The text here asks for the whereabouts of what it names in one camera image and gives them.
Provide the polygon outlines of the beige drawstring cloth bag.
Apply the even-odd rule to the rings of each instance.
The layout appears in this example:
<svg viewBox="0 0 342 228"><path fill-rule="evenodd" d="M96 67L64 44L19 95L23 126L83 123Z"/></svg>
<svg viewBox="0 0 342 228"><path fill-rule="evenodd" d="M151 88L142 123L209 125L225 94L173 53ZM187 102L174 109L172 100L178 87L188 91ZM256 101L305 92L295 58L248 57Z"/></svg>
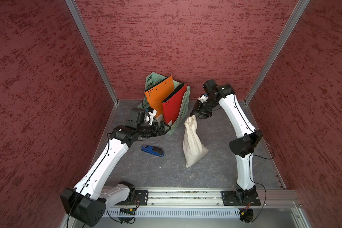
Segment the beige drawstring cloth bag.
<svg viewBox="0 0 342 228"><path fill-rule="evenodd" d="M197 135L197 119L192 115L184 122L185 133L183 139L183 152L186 160L186 167L190 168L200 159L202 159L208 152L207 149L200 141Z"/></svg>

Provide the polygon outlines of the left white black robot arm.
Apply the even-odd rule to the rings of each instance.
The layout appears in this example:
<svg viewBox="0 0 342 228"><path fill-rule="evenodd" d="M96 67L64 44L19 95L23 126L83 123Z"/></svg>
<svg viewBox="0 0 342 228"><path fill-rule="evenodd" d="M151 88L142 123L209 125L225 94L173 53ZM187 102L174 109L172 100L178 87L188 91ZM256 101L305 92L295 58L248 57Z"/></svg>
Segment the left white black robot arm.
<svg viewBox="0 0 342 228"><path fill-rule="evenodd" d="M60 196L68 217L89 227L95 226L106 210L119 203L140 206L135 186L127 181L103 192L113 169L132 144L140 138L148 139L167 134L171 127L164 121L154 120L150 112L133 108L129 119L107 134L107 144L100 157L74 188L65 188Z"/></svg>

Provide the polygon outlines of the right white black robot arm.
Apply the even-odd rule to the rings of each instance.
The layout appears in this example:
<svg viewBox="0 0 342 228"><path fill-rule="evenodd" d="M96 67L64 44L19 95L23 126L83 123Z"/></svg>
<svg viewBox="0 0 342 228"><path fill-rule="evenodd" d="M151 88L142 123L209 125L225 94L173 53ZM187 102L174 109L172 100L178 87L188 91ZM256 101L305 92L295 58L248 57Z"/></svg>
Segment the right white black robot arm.
<svg viewBox="0 0 342 228"><path fill-rule="evenodd" d="M228 203L237 205L260 206L259 196L253 180L252 159L255 147L263 136L241 109L235 90L230 84L217 85L211 79L203 84L205 91L195 103L191 115L206 119L212 116L212 110L220 106L227 114L237 138L230 141L229 147L237 161L236 190L223 195Z"/></svg>

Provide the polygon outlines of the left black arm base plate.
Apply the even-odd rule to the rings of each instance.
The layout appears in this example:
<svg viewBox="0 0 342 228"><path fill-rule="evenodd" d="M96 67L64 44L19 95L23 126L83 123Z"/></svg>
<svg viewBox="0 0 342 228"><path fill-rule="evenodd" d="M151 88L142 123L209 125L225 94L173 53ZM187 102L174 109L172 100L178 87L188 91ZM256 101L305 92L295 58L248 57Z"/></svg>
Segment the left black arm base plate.
<svg viewBox="0 0 342 228"><path fill-rule="evenodd" d="M132 193L132 202L133 206L146 206L148 204L149 191L147 190L135 190Z"/></svg>

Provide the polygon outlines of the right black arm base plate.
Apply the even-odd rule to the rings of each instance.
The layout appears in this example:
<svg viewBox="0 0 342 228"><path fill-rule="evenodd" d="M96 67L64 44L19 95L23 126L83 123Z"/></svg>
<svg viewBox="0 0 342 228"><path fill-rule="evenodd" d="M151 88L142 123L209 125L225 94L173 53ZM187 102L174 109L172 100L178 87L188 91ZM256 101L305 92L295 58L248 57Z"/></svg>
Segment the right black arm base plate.
<svg viewBox="0 0 342 228"><path fill-rule="evenodd" d="M256 191L221 191L221 197L224 206L261 206L261 202Z"/></svg>

